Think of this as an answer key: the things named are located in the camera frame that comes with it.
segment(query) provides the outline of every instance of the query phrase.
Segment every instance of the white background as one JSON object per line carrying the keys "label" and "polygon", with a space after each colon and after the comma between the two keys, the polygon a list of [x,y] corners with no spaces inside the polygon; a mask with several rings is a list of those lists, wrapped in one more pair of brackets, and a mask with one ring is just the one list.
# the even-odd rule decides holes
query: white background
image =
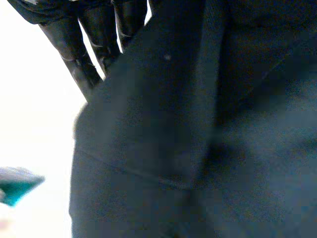
{"label": "white background", "polygon": [[[17,238],[70,238],[73,123],[86,101],[39,27],[5,0],[0,30],[0,166],[46,176],[15,208]],[[84,41],[102,75],[86,35]]]}

